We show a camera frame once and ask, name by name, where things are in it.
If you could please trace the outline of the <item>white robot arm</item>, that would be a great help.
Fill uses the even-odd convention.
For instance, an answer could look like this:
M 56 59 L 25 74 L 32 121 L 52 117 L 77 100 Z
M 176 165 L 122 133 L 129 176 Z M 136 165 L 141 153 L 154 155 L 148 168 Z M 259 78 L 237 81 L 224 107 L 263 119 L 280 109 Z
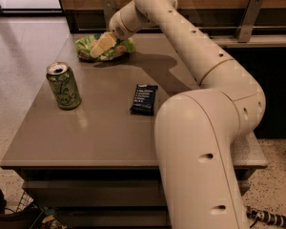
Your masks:
M 132 0 L 93 43 L 98 57 L 157 25 L 198 84 L 158 110 L 156 156 L 173 229 L 249 229 L 231 157 L 233 142 L 264 115 L 265 94 L 228 53 L 175 9 L 176 0 Z

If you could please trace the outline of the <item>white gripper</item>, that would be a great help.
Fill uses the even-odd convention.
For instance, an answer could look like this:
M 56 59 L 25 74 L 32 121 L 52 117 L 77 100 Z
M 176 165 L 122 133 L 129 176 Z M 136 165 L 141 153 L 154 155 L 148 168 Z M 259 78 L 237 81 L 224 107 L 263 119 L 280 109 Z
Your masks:
M 97 58 L 103 52 L 115 46 L 117 39 L 125 40 L 133 35 L 132 31 L 129 31 L 123 24 L 121 18 L 121 12 L 115 13 L 109 23 L 109 30 L 111 32 L 104 32 L 101 36 L 92 43 L 92 49 L 90 56 Z

